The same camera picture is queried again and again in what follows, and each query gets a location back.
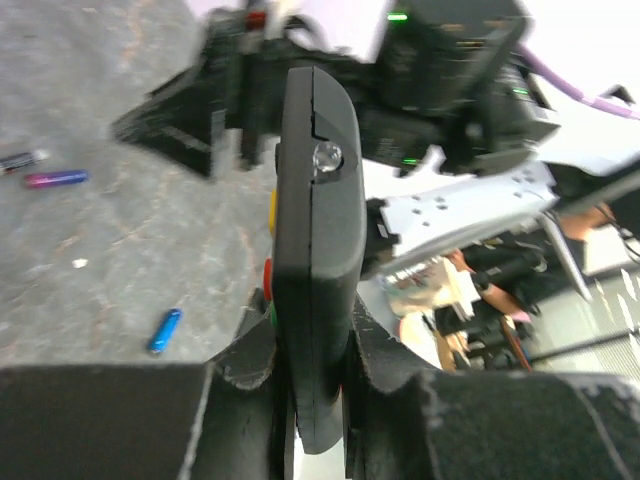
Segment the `green led light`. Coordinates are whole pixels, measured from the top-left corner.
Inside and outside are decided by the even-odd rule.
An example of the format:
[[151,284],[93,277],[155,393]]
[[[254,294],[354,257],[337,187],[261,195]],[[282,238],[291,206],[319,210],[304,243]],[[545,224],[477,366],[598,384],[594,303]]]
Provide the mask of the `green led light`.
[[390,22],[404,22],[407,18],[409,17],[404,13],[389,13],[387,15],[387,20]]

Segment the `small white debris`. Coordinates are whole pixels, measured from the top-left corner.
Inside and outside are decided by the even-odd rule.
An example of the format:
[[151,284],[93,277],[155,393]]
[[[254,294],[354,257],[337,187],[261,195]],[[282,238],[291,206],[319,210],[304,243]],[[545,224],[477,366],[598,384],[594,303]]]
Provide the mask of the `small white debris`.
[[86,258],[77,258],[71,263],[73,264],[73,268],[82,268],[87,266],[89,260],[87,260]]

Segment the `blue battery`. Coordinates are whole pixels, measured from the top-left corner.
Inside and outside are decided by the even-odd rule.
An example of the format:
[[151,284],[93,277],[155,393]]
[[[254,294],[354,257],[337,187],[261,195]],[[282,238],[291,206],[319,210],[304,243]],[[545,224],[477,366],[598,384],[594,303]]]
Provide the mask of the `blue battery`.
[[182,310],[179,308],[172,308],[162,320],[160,328],[155,333],[151,342],[149,342],[149,352],[160,355],[169,346],[169,341],[173,337],[176,327],[182,319]]
[[89,172],[86,170],[67,170],[64,172],[31,173],[24,176],[27,188],[51,188],[63,185],[75,185],[86,182]]

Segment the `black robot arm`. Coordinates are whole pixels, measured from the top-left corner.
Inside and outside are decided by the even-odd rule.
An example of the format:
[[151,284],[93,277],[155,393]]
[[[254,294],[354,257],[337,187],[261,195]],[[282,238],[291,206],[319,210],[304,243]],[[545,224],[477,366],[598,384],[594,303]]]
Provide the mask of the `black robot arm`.
[[[368,160],[406,174],[429,146],[440,145],[444,171],[488,175],[529,158],[557,124],[546,118],[548,105],[511,53],[526,16],[512,0],[463,18],[459,8],[433,17],[420,2],[404,3],[397,8],[405,13],[390,17],[371,64],[302,47],[287,36],[267,38],[265,12],[214,10],[193,65],[115,122],[114,134],[215,178],[225,131],[240,129],[242,167],[253,168],[264,140],[281,132],[287,72],[312,65],[351,97]],[[311,29],[292,17],[283,33],[296,28]]]

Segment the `black remote control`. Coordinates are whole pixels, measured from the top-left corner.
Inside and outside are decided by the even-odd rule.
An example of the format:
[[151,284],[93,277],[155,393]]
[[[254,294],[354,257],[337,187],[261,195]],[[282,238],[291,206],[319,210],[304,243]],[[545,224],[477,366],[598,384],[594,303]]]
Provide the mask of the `black remote control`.
[[331,421],[366,242],[360,133],[347,92],[317,67],[289,71],[278,149],[272,292],[306,453]]

